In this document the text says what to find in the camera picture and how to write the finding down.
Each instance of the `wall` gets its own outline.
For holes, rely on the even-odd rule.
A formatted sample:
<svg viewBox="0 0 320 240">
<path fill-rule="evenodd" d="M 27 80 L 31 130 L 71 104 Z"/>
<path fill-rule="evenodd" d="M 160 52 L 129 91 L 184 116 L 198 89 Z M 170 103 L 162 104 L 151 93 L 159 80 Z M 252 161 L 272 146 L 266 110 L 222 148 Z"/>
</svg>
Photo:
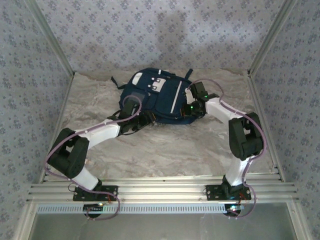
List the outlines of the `wall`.
<svg viewBox="0 0 320 240">
<path fill-rule="evenodd" d="M 76 72 L 248 69 L 282 0 L 37 0 Z"/>
<path fill-rule="evenodd" d="M 287 181 L 320 239 L 320 2 L 300 0 L 254 79 Z"/>
<path fill-rule="evenodd" d="M 0 239 L 38 180 L 69 76 L 23 0 L 0 1 Z"/>
</svg>

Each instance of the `backpack strap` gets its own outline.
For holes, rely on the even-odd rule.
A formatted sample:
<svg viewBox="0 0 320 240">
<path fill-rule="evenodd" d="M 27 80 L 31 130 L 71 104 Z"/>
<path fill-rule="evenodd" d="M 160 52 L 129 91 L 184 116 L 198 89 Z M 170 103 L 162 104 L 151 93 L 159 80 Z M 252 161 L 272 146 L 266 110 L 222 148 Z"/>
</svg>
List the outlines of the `backpack strap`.
<svg viewBox="0 0 320 240">
<path fill-rule="evenodd" d="M 194 70 L 190 68 L 189 71 L 186 73 L 184 79 L 185 79 L 185 80 L 188 80 L 193 71 L 194 71 Z"/>
<path fill-rule="evenodd" d="M 126 87 L 127 84 L 123 84 L 122 86 L 118 86 L 118 83 L 117 81 L 114 79 L 114 77 L 112 76 L 111 77 L 111 81 L 116 85 L 116 88 L 119 89 L 119 90 L 122 90 Z"/>
</svg>

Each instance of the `glass panel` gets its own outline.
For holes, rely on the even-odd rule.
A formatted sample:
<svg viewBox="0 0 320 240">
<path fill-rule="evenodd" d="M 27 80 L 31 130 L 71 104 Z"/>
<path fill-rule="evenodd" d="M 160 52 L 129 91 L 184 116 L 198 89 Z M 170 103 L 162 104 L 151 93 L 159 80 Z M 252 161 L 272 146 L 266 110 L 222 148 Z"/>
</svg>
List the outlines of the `glass panel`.
<svg viewBox="0 0 320 240">
<path fill-rule="evenodd" d="M 88 221 L 82 214 L 38 214 L 29 240 L 294 240 L 285 203 L 258 204 L 243 219 L 223 214 L 119 214 Z"/>
</svg>

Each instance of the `black mounting plate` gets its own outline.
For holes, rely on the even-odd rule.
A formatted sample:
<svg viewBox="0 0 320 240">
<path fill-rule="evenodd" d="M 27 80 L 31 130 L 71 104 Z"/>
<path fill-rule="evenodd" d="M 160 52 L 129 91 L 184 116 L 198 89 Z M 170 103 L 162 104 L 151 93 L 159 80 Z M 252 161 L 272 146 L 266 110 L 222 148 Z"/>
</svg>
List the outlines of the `black mounting plate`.
<svg viewBox="0 0 320 240">
<path fill-rule="evenodd" d="M 99 204 L 85 204 L 83 205 L 83 212 L 87 212 L 87 210 L 90 209 L 90 212 L 101 212 L 104 210 L 103 206 L 99 206 Z M 101 215 L 101 213 L 85 213 L 86 217 L 95 219 Z"/>
<path fill-rule="evenodd" d="M 242 194 L 245 200 L 251 200 L 251 193 L 248 187 L 243 187 L 239 191 L 235 192 L 233 196 L 226 196 L 226 193 L 223 191 L 221 185 L 206 185 L 205 186 L 206 199 L 208 201 L 221 201 L 221 200 L 236 200 L 241 199 L 240 195 Z"/>
<path fill-rule="evenodd" d="M 118 196 L 118 186 L 116 185 L 101 185 L 99 186 L 99 189 L 97 189 L 97 191 L 108 192 Z M 82 190 L 79 187 L 76 187 L 74 189 L 73 201 L 75 202 L 95 202 L 95 201 L 107 202 L 109 200 L 111 202 L 117 201 L 113 196 L 110 196 L 110 195 L 90 193 Z"/>
</svg>

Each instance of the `metal frame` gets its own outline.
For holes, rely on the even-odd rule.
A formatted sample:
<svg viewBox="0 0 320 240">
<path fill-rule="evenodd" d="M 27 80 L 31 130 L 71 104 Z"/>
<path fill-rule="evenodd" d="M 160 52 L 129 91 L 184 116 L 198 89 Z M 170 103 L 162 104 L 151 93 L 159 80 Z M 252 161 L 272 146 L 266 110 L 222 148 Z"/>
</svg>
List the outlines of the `metal frame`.
<svg viewBox="0 0 320 240">
<path fill-rule="evenodd" d="M 271 131 L 267 124 L 266 116 L 262 111 L 262 105 L 257 94 L 254 82 L 250 77 L 244 77 L 248 82 L 249 90 L 255 105 L 257 113 L 261 117 L 261 125 L 266 133 L 269 152 L 274 164 L 270 173 L 249 173 L 247 182 L 252 185 L 256 191 L 258 204 L 262 203 L 287 203 L 290 217 L 295 230 L 297 239 L 312 239 L 310 231 L 302 214 L 302 209 L 298 203 L 297 189 L 292 182 L 284 182 L 284 174 L 279 165 L 279 158 L 275 151 Z M 68 86 L 67 94 L 63 101 L 61 113 L 56 125 L 55 134 L 52 141 L 55 140 L 62 124 L 63 111 L 68 99 L 71 88 Z M 31 186 L 27 202 L 23 209 L 23 215 L 18 223 L 16 232 L 17 240 L 26 240 L 32 233 L 33 222 L 37 210 L 44 205 L 50 206 L 78 206 L 81 202 L 74 202 L 73 193 L 67 186 L 67 181 L 44 181 L 45 173 L 42 173 L 38 184 Z M 118 196 L 126 205 L 134 206 L 166 206 L 176 204 L 177 206 L 188 206 L 196 204 L 198 206 L 211 206 L 212 204 L 223 205 L 225 203 L 235 203 L 234 201 L 207 201 L 203 190 L 205 185 L 219 185 L 222 182 L 221 176 L 173 176 L 173 177 L 142 177 L 142 178 L 119 178 L 103 181 L 104 185 L 117 185 Z"/>
<path fill-rule="evenodd" d="M 35 20 L 39 24 L 46 39 L 63 65 L 65 71 L 73 79 L 72 68 L 63 53 L 54 34 L 52 33 L 45 17 L 35 0 L 25 1 Z M 281 10 L 276 16 L 265 40 L 263 41 L 258 53 L 256 54 L 250 67 L 250 75 L 244 77 L 248 82 L 250 94 L 252 96 L 255 109 L 260 116 L 262 128 L 266 134 L 269 152 L 274 164 L 271 173 L 251 173 L 247 175 L 247 182 L 254 187 L 257 193 L 258 204 L 261 203 L 286 203 L 295 234 L 298 240 L 312 239 L 308 228 L 306 218 L 303 214 L 302 207 L 298 203 L 298 194 L 294 183 L 285 182 L 285 175 L 281 168 L 279 157 L 275 148 L 275 143 L 271 136 L 271 131 L 267 123 L 265 113 L 252 77 L 259 68 L 273 41 L 285 23 L 289 13 L 297 0 L 285 0 Z M 68 100 L 68 95 L 72 86 L 72 80 L 69 83 L 55 132 L 52 137 L 53 144 L 59 134 L 62 116 Z M 44 205 L 63 205 L 79 206 L 81 202 L 73 202 L 73 193 L 69 192 L 66 181 L 45 181 L 45 172 L 42 171 L 38 184 L 33 184 L 27 198 L 27 204 L 24 206 L 19 219 L 17 229 L 14 235 L 15 240 L 27 240 L 32 233 L 33 223 L 39 207 Z M 151 205 L 168 205 L 176 204 L 181 206 L 194 205 L 212 206 L 222 205 L 224 203 L 235 203 L 234 201 L 207 201 L 203 194 L 205 185 L 220 184 L 221 176 L 177 176 L 177 177 L 151 177 L 151 178 L 120 178 L 108 179 L 104 185 L 118 185 L 118 195 L 125 205 L 131 206 L 151 206 Z"/>
<path fill-rule="evenodd" d="M 291 10 L 296 5 L 298 0 L 284 0 L 280 11 L 276 15 L 271 27 L 269 28 L 268 33 L 266 34 L 258 52 L 256 53 L 251 66 L 249 68 L 250 77 L 253 77 L 256 74 L 256 71 L 264 61 L 269 49 L 274 43 L 277 35 L 281 31 L 283 25 L 285 24 Z"/>
</svg>

